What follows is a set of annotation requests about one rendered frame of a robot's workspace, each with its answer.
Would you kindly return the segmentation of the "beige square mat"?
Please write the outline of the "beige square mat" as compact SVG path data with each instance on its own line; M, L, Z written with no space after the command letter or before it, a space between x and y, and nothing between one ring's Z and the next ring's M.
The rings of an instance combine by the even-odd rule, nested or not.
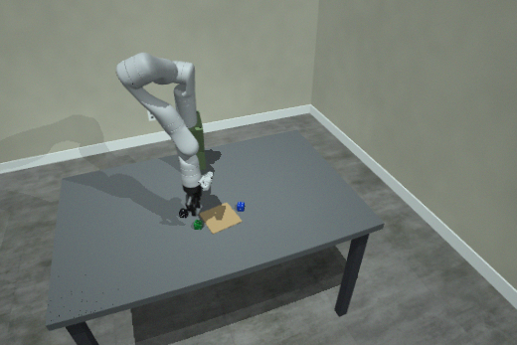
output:
M228 203L199 214L212 234L234 226L242 220Z

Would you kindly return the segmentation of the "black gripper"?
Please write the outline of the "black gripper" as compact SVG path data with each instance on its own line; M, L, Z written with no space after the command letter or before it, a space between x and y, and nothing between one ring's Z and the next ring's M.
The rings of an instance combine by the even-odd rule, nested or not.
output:
M183 184L182 184L183 185ZM188 210L188 212L191 212L191 215L193 217L197 217L197 208L201 208L201 197L202 196L202 188L201 186L188 188L183 185L183 190L187 193L188 202L185 203L185 206ZM195 194L196 193L196 194ZM193 204L194 206L192 206ZM196 208L197 205L197 208ZM195 209L194 209L195 208Z

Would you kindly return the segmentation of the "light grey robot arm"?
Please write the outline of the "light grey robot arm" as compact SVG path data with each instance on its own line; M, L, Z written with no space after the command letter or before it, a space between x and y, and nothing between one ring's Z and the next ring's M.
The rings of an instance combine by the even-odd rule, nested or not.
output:
M120 62L116 73L124 87L157 119L175 143L182 184L188 188L200 185L203 190L209 190L214 174L208 172L201 176L196 155L199 143L188 129L197 124L194 65L139 53ZM177 84L174 87L176 109L143 88L152 82L158 85Z

